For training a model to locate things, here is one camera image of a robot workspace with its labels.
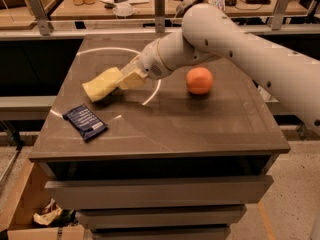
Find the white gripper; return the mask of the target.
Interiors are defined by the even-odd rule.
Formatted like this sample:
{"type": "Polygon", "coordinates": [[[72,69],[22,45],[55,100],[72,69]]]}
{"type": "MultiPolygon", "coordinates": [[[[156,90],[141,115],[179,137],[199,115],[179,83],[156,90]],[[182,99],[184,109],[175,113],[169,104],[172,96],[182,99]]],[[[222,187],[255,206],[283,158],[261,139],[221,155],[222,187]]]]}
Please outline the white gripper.
{"type": "Polygon", "coordinates": [[[121,69],[121,76],[116,81],[116,86],[121,90],[127,90],[145,84],[146,77],[154,80],[163,79],[172,74],[163,63],[159,49],[159,39],[149,43],[140,53],[135,56],[126,66],[121,69]]]}

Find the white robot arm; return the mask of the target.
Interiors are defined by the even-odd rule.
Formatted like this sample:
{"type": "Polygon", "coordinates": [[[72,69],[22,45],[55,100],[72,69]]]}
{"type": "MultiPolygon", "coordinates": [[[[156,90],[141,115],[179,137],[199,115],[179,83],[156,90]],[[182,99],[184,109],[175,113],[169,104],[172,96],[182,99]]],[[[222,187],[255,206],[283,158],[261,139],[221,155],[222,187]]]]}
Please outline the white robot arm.
{"type": "Polygon", "coordinates": [[[218,57],[230,60],[320,134],[320,61],[242,30],[208,4],[188,9],[179,31],[148,44],[122,73],[159,80],[218,57]]]}

